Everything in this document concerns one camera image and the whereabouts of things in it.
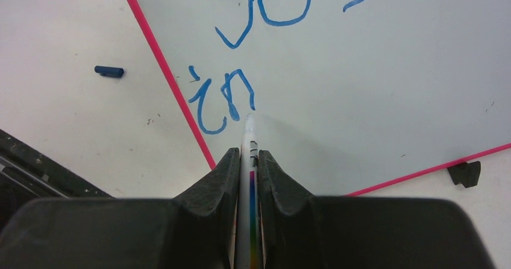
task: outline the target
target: black clip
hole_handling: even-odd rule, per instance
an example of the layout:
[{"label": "black clip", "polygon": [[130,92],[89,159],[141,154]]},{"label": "black clip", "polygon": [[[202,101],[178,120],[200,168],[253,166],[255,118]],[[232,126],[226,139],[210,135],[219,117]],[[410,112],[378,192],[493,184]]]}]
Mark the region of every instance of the black clip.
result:
[{"label": "black clip", "polygon": [[463,162],[447,168],[455,185],[461,183],[466,188],[477,186],[481,174],[481,162]]}]

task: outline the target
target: red line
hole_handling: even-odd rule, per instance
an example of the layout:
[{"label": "red line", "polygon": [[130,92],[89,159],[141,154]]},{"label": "red line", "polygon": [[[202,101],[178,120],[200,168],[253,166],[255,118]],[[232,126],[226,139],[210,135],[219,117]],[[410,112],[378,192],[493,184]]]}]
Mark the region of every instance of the red line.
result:
[{"label": "red line", "polygon": [[[186,100],[183,97],[183,94],[181,93],[179,86],[172,75],[172,71],[165,60],[165,57],[163,56],[163,53],[161,52],[160,47],[158,46],[158,43],[156,42],[156,38],[154,37],[151,27],[149,27],[149,23],[147,23],[147,20],[145,19],[145,16],[142,12],[142,9],[140,8],[139,3],[137,0],[127,0],[128,4],[131,7],[131,10],[133,11],[133,14],[135,15],[135,18],[137,19],[140,28],[142,29],[142,32],[145,36],[145,39],[147,40],[149,47],[151,47],[152,53],[154,54],[154,57],[156,57],[156,60],[158,61],[158,64],[160,65],[161,71],[163,72],[163,75],[165,76],[165,79],[167,79],[167,82],[169,83],[169,86],[171,87],[172,93],[174,94],[174,97],[177,100],[177,103],[179,104],[179,107],[183,111],[183,115],[186,118],[186,121],[188,122],[188,125],[192,129],[192,133],[195,136],[195,139],[197,140],[197,143],[199,144],[200,149],[202,150],[202,153],[204,154],[204,157],[206,158],[207,163],[209,164],[210,168],[213,169],[216,164],[215,160],[213,159],[213,156],[211,155],[211,151],[209,150],[206,141],[204,140],[204,137],[202,136],[202,133],[197,126],[197,123],[195,122],[195,119],[193,118],[192,112],[190,111],[190,108],[188,108],[188,105],[186,103]],[[479,157],[487,156],[488,154],[496,153],[501,150],[505,150],[511,148],[511,144],[502,145],[500,147],[492,148],[491,150],[486,150],[481,153],[476,153],[471,156],[467,156],[458,160],[453,160],[452,162],[445,163],[443,165],[434,166],[429,169],[425,169],[423,171],[418,171],[414,174],[409,174],[404,177],[399,177],[394,180],[390,180],[388,182],[380,183],[379,185],[371,186],[366,189],[361,189],[356,192],[352,192],[348,194],[349,196],[356,196],[356,195],[362,195],[366,194],[368,192],[375,191],[377,189],[385,188],[387,186],[394,185],[396,183],[404,182],[405,180],[413,179],[414,177],[420,177],[425,174],[428,174],[433,171],[437,171],[442,168],[448,168],[453,165],[457,165],[462,162],[466,162],[472,159],[476,159]]]},{"label": "red line", "polygon": [[174,97],[177,100],[177,104],[183,111],[184,118],[186,118],[188,125],[192,129],[192,133],[195,136],[195,139],[197,140],[197,143],[199,144],[199,147],[202,150],[202,153],[204,154],[204,157],[206,158],[209,167],[211,169],[215,168],[216,164],[215,160],[213,159],[213,156],[211,155],[211,151],[209,150],[206,141],[204,140],[204,137],[202,136],[202,133],[199,127],[197,126],[195,119],[193,118],[190,108],[188,108],[183,93],[181,93],[181,90],[179,89],[179,86],[174,76],[172,75],[172,71],[167,61],[165,60],[165,56],[161,52],[160,46],[158,46],[158,43],[156,42],[156,38],[154,37],[154,34],[151,31],[151,27],[149,27],[149,23],[147,23],[147,20],[145,19],[145,16],[142,12],[142,9],[140,8],[139,3],[137,2],[137,0],[127,1],[131,7],[131,11],[133,11],[133,15],[135,15],[135,18],[137,19],[137,22],[139,23],[140,28],[142,29],[142,33],[144,34],[145,39],[149,44],[149,47],[151,47],[152,53],[154,54],[156,61],[160,65],[161,71],[163,72],[165,79],[167,79],[167,83],[169,83],[169,86],[171,87],[172,93],[174,94]]}]

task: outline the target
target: whiteboard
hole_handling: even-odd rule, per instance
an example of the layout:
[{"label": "whiteboard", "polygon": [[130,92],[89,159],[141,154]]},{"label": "whiteboard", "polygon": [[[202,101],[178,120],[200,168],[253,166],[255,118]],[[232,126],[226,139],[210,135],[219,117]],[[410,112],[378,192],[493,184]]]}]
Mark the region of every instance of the whiteboard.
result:
[{"label": "whiteboard", "polygon": [[314,194],[511,147],[511,0],[128,0],[211,166],[255,111]]}]

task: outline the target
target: dark blue cap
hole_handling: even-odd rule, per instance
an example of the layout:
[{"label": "dark blue cap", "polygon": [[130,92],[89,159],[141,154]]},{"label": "dark blue cap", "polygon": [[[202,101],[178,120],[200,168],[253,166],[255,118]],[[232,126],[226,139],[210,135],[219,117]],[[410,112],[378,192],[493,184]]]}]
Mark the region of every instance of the dark blue cap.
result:
[{"label": "dark blue cap", "polygon": [[121,78],[124,74],[124,69],[116,67],[96,66],[94,67],[94,72],[105,77]]}]

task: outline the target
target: white surface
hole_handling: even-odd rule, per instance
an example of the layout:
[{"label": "white surface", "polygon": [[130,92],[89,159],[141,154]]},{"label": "white surface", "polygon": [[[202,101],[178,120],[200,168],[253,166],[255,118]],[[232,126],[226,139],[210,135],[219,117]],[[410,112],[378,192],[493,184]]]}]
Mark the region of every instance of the white surface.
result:
[{"label": "white surface", "polygon": [[[3,130],[115,197],[172,197],[208,171],[125,0],[0,0],[0,19]],[[97,76],[100,63],[125,78]],[[481,161],[475,188],[439,171],[371,195],[455,201],[509,268],[511,151]]]},{"label": "white surface", "polygon": [[[211,78],[203,134],[218,161],[239,143],[221,94],[243,70],[255,93],[260,146],[315,194],[347,194],[511,142],[511,0],[312,0],[303,21],[264,23],[248,0],[138,0],[185,99]],[[269,17],[306,0],[263,0]],[[193,80],[194,65],[201,81]],[[239,115],[248,92],[232,80]],[[198,101],[189,104],[196,120]]]}]

